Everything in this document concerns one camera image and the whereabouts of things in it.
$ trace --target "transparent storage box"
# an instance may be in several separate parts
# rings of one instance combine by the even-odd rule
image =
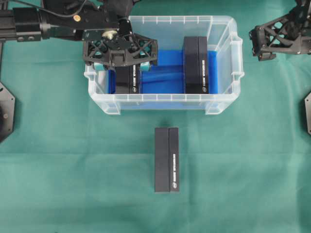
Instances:
[[[204,110],[220,114],[241,92],[244,76],[242,39],[236,21],[228,16],[130,16],[135,33],[157,39],[159,50],[182,50],[185,36],[207,36],[208,50],[217,52],[219,94],[107,94],[108,72],[86,66],[88,92],[98,106],[110,115],[121,110]]]

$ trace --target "green tablecloth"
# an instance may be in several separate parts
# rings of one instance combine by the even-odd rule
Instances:
[[[252,57],[248,32],[294,0],[144,0],[133,15],[229,15],[244,39],[240,97],[203,111],[105,115],[90,99],[82,44],[5,44],[16,96],[0,145],[0,232],[309,233],[311,57]],[[180,193],[154,193],[154,128],[179,127]]]

